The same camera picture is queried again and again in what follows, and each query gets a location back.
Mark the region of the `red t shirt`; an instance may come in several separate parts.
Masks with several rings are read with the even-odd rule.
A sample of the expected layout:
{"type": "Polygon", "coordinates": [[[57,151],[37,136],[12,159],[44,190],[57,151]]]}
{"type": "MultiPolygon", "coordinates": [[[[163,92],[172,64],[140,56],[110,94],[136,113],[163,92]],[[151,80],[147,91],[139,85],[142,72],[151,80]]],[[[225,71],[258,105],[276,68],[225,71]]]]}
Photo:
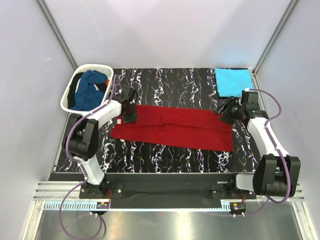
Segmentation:
{"type": "Polygon", "coordinates": [[[170,147],[232,152],[233,127],[210,110],[137,105],[138,119],[119,116],[110,132],[114,139],[170,147]]]}

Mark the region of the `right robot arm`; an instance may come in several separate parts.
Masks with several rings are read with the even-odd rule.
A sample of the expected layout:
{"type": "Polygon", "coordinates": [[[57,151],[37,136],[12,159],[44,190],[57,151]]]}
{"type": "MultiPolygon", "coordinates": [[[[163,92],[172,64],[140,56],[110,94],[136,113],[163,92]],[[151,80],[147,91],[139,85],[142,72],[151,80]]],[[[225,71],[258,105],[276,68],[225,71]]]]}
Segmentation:
{"type": "Polygon", "coordinates": [[[228,97],[216,111],[227,124],[241,121],[261,155],[254,173],[237,173],[229,185],[232,190],[252,192],[282,204],[295,195],[301,161],[285,150],[271,128],[271,121],[280,116],[282,109],[268,116],[258,103],[259,93],[259,89],[247,88],[241,98],[228,97]]]}

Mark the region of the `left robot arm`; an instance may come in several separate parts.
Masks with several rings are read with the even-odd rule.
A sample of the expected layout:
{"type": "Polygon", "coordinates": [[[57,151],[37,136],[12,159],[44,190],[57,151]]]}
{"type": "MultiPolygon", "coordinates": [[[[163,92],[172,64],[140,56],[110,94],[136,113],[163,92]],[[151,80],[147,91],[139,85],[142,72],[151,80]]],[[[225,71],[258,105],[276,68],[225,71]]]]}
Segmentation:
{"type": "Polygon", "coordinates": [[[97,159],[99,129],[116,117],[124,123],[135,123],[138,119],[137,91],[123,87],[120,93],[94,110],[69,116],[64,132],[62,147],[67,157],[76,162],[91,186],[101,186],[105,178],[97,159]]]}

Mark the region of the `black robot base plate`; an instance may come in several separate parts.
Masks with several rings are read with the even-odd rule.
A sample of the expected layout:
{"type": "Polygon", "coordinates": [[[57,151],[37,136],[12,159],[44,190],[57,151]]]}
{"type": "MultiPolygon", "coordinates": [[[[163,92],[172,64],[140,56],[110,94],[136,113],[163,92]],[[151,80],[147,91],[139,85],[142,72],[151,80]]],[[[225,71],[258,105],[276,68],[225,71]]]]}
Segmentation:
{"type": "Polygon", "coordinates": [[[100,186],[85,183],[81,199],[196,196],[210,199],[255,199],[249,183],[236,186],[236,173],[107,173],[100,186]]]}

